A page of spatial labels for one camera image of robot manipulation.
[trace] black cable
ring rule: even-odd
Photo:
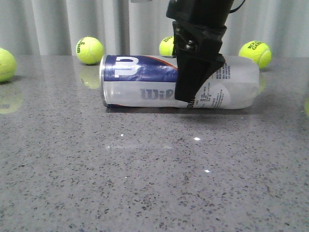
[[[245,3],[245,1],[246,1],[246,0],[243,0],[242,3],[241,3],[237,8],[235,8],[235,9],[233,9],[233,10],[230,10],[230,13],[234,13],[234,12],[236,12],[237,10],[239,10],[239,8]]]

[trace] can lid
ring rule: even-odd
[[[99,68],[99,78],[100,78],[100,94],[103,100],[103,105],[107,106],[107,103],[105,101],[105,89],[104,89],[104,76],[105,76],[105,63],[106,63],[106,58],[108,55],[104,55],[101,59],[100,63],[100,68]]]

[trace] wilson logo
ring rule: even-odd
[[[137,73],[137,63],[139,59],[135,57],[117,57],[115,63],[115,77],[122,75],[134,75]]]
[[[80,42],[77,44],[77,49],[76,52],[80,53],[81,52],[81,45],[84,45],[85,43],[83,42],[83,40],[80,40]]]
[[[174,90],[141,89],[140,97],[144,100],[172,100]]]

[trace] yellow tennis ball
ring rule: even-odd
[[[172,57],[174,49],[174,36],[165,37],[159,46],[159,53],[164,57]]]
[[[262,41],[250,41],[244,44],[239,51],[239,56],[252,59],[260,69],[265,68],[271,61],[270,48]]]
[[[14,76],[17,63],[14,56],[7,50],[0,48],[0,82],[5,82]]]
[[[104,46],[93,37],[84,37],[76,45],[76,55],[85,64],[96,64],[101,61]]]

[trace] blue label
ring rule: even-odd
[[[177,68],[158,58],[108,55],[104,81],[176,82]]]

